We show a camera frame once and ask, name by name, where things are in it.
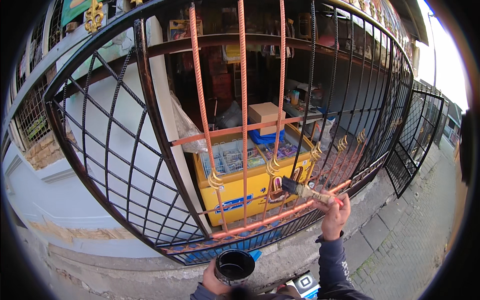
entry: paintbrush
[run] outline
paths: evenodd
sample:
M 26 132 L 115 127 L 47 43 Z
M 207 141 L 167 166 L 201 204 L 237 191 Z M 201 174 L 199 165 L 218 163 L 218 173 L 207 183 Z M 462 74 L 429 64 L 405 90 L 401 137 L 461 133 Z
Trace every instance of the paintbrush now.
M 340 199 L 314 191 L 309 186 L 300 184 L 285 176 L 282 178 L 282 189 L 298 197 L 315 198 L 325 204 L 328 204 L 328 199 L 333 198 L 340 206 L 343 206 L 343 202 Z

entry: paved path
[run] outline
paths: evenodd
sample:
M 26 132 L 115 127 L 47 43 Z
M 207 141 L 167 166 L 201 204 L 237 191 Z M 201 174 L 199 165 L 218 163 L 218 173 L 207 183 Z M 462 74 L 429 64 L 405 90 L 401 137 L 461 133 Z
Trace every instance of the paved path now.
M 356 288 L 376 300 L 416 299 L 442 262 L 455 205 L 455 167 L 451 147 L 441 147 L 428 154 L 421 178 L 345 243 Z M 365 248 L 362 237 L 373 253 L 352 271 L 349 258 L 355 261 Z

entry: paint can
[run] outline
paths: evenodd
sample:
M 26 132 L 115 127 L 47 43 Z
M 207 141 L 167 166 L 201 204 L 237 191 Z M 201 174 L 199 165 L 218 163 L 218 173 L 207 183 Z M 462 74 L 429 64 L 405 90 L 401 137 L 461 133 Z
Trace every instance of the paint can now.
M 216 258 L 215 277 L 227 286 L 240 286 L 247 282 L 254 269 L 255 260 L 248 252 L 228 249 Z

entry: sleeve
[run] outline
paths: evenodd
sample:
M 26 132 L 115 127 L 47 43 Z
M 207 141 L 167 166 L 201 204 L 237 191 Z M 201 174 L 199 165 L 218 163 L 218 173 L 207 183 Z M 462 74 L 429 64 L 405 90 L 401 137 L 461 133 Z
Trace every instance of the sleeve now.
M 190 294 L 190 300 L 214 300 L 216 297 L 216 294 L 207 290 L 200 282 L 198 283 L 195 292 Z
M 321 235 L 316 242 L 321 243 L 320 258 L 318 259 L 320 266 L 318 299 L 371 299 L 355 290 L 353 286 L 343 247 L 343 231 L 337 240 L 324 241 L 323 235 Z

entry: green banner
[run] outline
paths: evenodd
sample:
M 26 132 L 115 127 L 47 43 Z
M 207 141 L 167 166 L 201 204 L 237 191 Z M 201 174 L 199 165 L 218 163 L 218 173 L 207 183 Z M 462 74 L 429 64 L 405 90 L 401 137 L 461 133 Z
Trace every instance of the green banner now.
M 90 8 L 92 0 L 64 0 L 61 10 L 61 26 L 64 27 L 71 20 Z

